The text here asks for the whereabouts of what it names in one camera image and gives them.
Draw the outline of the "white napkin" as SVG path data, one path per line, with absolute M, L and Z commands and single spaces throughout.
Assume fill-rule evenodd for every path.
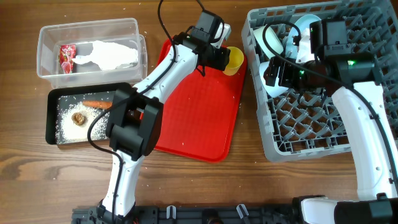
M 74 63 L 79 65 L 93 62 L 101 70 L 114 70 L 121 65 L 134 64 L 139 61 L 137 49 L 132 49 L 115 42 L 92 42 L 93 50 L 89 55 L 76 55 L 72 58 Z

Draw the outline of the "orange carrot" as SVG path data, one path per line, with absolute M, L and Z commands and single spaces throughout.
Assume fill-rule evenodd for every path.
M 98 108 L 102 110 L 106 110 L 110 107 L 112 107 L 112 102 L 110 101 L 83 101 L 82 104 L 84 106 L 90 107 L 90 108 Z

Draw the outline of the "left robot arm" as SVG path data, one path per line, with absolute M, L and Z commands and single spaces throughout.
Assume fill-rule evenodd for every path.
M 230 50 L 221 43 L 229 33 L 220 16 L 203 10 L 196 25 L 169 39 L 169 52 L 146 79 L 115 92 L 112 105 L 104 111 L 113 169 L 108 193 L 97 207 L 102 222 L 133 221 L 139 170 L 159 140 L 165 102 L 195 70 L 201 75 L 206 67 L 225 70 Z

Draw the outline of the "large light blue plate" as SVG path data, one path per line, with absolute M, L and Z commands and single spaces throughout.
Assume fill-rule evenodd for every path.
M 295 25 L 300 29 L 301 34 L 303 34 L 306 28 L 310 28 L 310 24 L 321 19 L 314 14 L 306 14 L 299 18 Z M 288 58 L 297 58 L 298 48 L 293 44 L 293 36 L 297 36 L 298 32 L 295 28 L 291 28 L 287 40 L 285 41 L 285 56 Z

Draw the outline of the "mint green bowl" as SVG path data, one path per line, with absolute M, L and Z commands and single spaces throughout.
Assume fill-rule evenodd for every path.
M 268 59 L 271 59 L 274 57 L 274 54 L 266 47 L 264 40 L 263 40 L 263 30 L 264 26 L 254 30 L 254 37 L 259 44 L 260 48 L 262 51 L 265 53 L 266 57 Z M 274 30 L 270 27 L 266 30 L 266 40 L 267 43 L 271 46 L 271 48 L 276 51 L 278 54 L 281 54 L 284 51 L 284 48 L 279 40 L 279 38 L 276 36 Z

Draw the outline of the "small light blue bowl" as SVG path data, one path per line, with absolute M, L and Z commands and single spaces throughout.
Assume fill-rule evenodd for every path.
M 285 93 L 288 90 L 288 88 L 284 87 L 284 86 L 279 86 L 278 83 L 275 83 L 275 86 L 266 85 L 266 81 L 264 79 L 264 72 L 266 71 L 268 66 L 269 66 L 269 62 L 262 62 L 259 66 L 259 74 L 260 74 L 260 78 L 261 78 L 261 83 L 262 83 L 265 91 L 272 98 L 275 98 L 275 97 L 278 97 L 281 94 Z

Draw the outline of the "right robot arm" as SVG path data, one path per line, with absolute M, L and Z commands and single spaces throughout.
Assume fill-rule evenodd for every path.
M 352 52 L 342 20 L 311 23 L 309 38 L 313 60 L 297 63 L 273 51 L 264 79 L 268 85 L 298 91 L 326 90 L 348 137 L 358 199 L 296 197 L 292 215 L 300 223 L 396 223 L 397 148 L 374 56 Z

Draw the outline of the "red snack wrapper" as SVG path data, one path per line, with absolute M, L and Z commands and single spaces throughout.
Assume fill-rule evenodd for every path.
M 62 45 L 60 47 L 58 60 L 64 74 L 72 73 L 73 58 L 75 57 L 75 55 L 76 55 L 75 44 Z

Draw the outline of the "yellow plastic cup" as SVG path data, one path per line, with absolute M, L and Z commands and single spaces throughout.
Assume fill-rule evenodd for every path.
M 237 47 L 228 47 L 230 50 L 229 63 L 227 64 L 223 73 L 227 76 L 235 75 L 244 62 L 244 54 Z

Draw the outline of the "brown food scrap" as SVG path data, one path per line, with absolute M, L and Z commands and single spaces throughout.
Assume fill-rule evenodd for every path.
M 83 126 L 86 121 L 86 117 L 81 113 L 73 113 L 72 121 L 77 126 Z

